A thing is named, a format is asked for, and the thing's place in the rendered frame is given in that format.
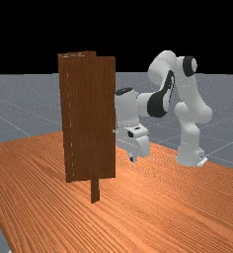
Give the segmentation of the brown door in frame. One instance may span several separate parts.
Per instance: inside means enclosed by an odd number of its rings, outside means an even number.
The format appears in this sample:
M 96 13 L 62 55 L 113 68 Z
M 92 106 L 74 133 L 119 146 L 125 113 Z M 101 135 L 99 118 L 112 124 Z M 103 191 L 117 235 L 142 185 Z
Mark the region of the brown door in frame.
M 95 203 L 99 181 L 116 175 L 116 59 L 93 51 L 57 57 L 65 180 L 90 182 Z

